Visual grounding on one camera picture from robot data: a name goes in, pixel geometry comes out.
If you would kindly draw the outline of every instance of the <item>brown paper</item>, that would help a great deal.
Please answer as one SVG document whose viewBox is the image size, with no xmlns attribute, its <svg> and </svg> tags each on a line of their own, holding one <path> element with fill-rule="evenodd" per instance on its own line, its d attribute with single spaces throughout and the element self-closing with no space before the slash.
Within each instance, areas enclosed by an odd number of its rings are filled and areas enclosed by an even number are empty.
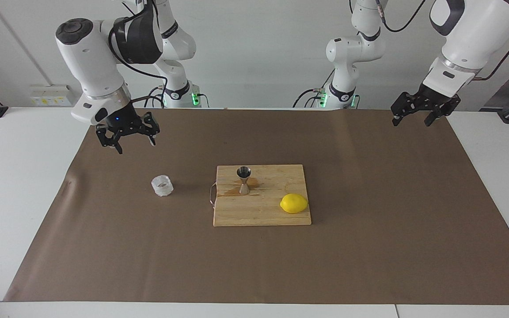
<svg viewBox="0 0 509 318">
<path fill-rule="evenodd" d="M 509 228 L 446 119 L 156 110 L 90 129 L 5 300 L 509 304 Z M 218 165 L 303 164 L 313 225 L 213 227 Z M 167 174 L 168 197 L 150 181 Z"/>
</svg>

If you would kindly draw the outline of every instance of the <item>clear glass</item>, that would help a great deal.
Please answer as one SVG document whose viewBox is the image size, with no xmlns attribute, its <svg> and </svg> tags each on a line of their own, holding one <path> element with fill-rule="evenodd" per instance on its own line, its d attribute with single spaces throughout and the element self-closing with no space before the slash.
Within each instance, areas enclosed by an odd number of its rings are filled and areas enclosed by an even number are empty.
<svg viewBox="0 0 509 318">
<path fill-rule="evenodd" d="M 159 197 L 165 197 L 174 191 L 174 186 L 167 175 L 159 175 L 152 179 L 150 184 Z"/>
</svg>

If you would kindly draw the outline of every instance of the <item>white wall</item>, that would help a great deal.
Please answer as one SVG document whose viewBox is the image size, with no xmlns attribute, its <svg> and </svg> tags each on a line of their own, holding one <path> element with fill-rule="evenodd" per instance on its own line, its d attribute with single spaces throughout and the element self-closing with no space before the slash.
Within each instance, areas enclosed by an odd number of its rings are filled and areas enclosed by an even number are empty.
<svg viewBox="0 0 509 318">
<path fill-rule="evenodd" d="M 389 24 L 404 24 L 419 2 L 391 0 Z M 382 60 L 358 64 L 361 107 L 387 109 L 400 92 L 416 92 L 444 43 L 429 23 L 432 2 L 406 31 L 383 31 L 388 49 Z M 172 0 L 171 5 L 180 26 L 198 43 L 196 57 L 183 62 L 188 78 L 200 85 L 212 107 L 289 107 L 299 93 L 320 86 L 333 68 L 325 57 L 329 39 L 356 33 L 346 0 Z M 0 99 L 30 105 L 30 84 L 67 84 L 79 93 L 54 42 L 57 26 L 70 18 L 127 14 L 111 0 L 0 0 Z M 497 53 L 490 68 L 506 50 Z M 134 97 L 158 84 L 119 69 Z M 459 109 L 478 110 L 508 78 L 509 59 L 493 80 L 465 87 Z"/>
</svg>

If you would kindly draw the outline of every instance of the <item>green led light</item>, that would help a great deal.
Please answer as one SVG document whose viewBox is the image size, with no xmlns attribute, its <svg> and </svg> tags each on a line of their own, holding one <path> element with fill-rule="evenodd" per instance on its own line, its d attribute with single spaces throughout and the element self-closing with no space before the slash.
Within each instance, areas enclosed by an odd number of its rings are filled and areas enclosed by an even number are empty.
<svg viewBox="0 0 509 318">
<path fill-rule="evenodd" d="M 353 95 L 353 100 L 352 100 L 352 102 L 351 102 L 351 109 L 356 109 L 356 107 L 359 107 L 359 103 L 360 103 L 360 96 L 359 96 L 359 95 L 357 95 L 357 94 Z"/>
<path fill-rule="evenodd" d="M 198 106 L 200 104 L 200 99 L 198 98 L 198 95 L 192 93 L 192 102 L 194 103 L 194 106 Z"/>
<path fill-rule="evenodd" d="M 327 93 L 323 93 L 323 96 L 321 96 L 321 102 L 319 102 L 319 105 L 323 108 L 325 108 L 325 105 L 327 104 Z"/>
</svg>

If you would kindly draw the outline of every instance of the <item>yellow lemon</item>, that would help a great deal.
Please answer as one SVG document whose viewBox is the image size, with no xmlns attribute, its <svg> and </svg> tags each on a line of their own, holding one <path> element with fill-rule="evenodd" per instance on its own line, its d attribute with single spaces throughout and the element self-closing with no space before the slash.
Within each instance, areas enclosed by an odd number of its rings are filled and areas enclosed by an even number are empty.
<svg viewBox="0 0 509 318">
<path fill-rule="evenodd" d="M 280 207 L 290 214 L 300 213 L 308 207 L 308 201 L 299 194 L 290 193 L 282 198 Z"/>
</svg>

